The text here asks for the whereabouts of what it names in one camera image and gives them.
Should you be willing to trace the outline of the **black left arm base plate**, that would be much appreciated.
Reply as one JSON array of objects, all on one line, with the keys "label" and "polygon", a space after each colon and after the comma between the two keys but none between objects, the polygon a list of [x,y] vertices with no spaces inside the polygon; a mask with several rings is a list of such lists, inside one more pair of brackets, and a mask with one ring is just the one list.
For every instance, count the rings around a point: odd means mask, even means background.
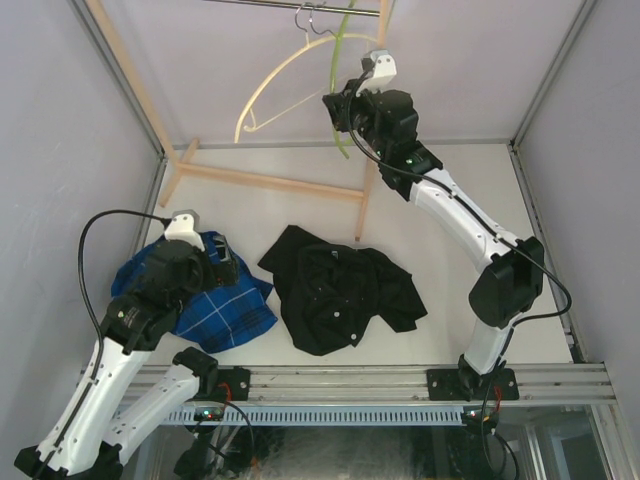
[{"label": "black left arm base plate", "polygon": [[197,392],[191,397],[195,401],[246,401],[250,392],[251,372],[249,369],[223,367],[218,370],[216,384],[209,393]]}]

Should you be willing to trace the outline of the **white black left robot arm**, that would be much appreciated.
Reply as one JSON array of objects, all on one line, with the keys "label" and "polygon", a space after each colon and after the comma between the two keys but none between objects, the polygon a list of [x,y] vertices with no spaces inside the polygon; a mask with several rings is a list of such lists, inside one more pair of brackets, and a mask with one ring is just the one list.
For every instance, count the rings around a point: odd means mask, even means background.
[{"label": "white black left robot arm", "polygon": [[109,304],[89,365],[50,433],[23,448],[14,465],[32,479],[118,479],[135,450],[183,402],[219,388],[217,361],[189,347],[163,378],[123,414],[116,412],[134,377],[196,295],[238,280],[225,237],[208,247],[163,240],[143,275]]}]

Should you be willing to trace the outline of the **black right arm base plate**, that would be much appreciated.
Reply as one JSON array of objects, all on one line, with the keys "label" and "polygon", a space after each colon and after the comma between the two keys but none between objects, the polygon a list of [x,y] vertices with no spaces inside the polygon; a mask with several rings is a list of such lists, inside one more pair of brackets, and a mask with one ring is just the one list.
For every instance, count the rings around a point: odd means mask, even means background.
[{"label": "black right arm base plate", "polygon": [[499,368],[490,374],[479,376],[473,370],[458,368],[433,368],[426,371],[429,399],[432,401],[483,400],[489,393],[490,400],[519,400],[520,392],[515,372]]}]

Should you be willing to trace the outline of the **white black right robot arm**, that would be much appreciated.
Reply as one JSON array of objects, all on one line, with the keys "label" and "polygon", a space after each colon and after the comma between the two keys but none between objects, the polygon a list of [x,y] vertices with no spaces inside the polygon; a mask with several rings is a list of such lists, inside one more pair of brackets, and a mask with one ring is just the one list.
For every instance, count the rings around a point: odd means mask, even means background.
[{"label": "white black right robot arm", "polygon": [[334,129],[348,134],[379,169],[384,183],[405,201],[430,213],[461,246],[478,278],[469,295],[476,317],[460,356],[457,383],[466,398],[480,399],[495,386],[516,323],[543,289],[544,248],[502,228],[454,181],[438,157],[417,138],[418,113],[399,90],[358,92],[349,82],[322,102]]}]

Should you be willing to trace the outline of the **green plastic hanger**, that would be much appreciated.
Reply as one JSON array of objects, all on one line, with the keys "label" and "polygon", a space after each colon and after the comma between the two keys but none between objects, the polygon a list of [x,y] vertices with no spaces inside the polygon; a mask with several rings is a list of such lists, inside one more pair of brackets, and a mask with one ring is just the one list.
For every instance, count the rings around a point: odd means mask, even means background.
[{"label": "green plastic hanger", "polygon": [[[349,19],[350,19],[350,14],[345,14],[343,16],[343,19],[342,19],[342,21],[340,23],[338,32],[334,35],[335,44],[334,44],[334,48],[333,48],[331,66],[330,66],[329,93],[335,93],[336,92],[337,73],[338,73],[340,55],[341,55],[341,52],[342,52],[343,39],[344,39],[344,35],[345,35],[347,27],[348,27]],[[338,149],[340,154],[346,160],[348,160],[350,158],[350,156],[349,156],[349,153],[346,150],[345,143],[341,140],[340,133],[337,130],[333,129],[332,130],[332,136],[333,136],[333,141],[334,141],[334,144],[335,144],[336,148]]]}]

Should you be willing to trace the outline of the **black button shirt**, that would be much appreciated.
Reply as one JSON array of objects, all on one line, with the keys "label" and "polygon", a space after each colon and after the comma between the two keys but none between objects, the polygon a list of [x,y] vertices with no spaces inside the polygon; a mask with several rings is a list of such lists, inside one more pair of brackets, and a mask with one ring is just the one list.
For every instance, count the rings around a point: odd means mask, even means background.
[{"label": "black button shirt", "polygon": [[412,275],[384,253],[330,243],[296,225],[258,266],[272,275],[293,345],[313,356],[357,346],[375,316],[406,333],[428,314]]}]

